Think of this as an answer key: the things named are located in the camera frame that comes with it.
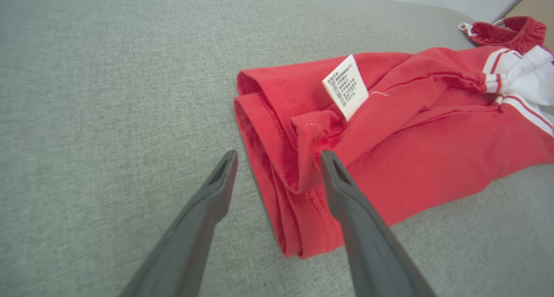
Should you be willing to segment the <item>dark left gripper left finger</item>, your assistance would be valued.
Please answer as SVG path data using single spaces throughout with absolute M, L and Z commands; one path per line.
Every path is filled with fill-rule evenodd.
M 238 154 L 230 150 L 192 196 L 121 293 L 197 297 L 216 224 L 228 213 Z

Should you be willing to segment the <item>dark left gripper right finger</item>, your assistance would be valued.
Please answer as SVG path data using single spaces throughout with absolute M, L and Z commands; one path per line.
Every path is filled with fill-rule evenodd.
M 331 214 L 339 221 L 358 297 L 434 297 L 413 260 L 332 151 L 321 152 Z

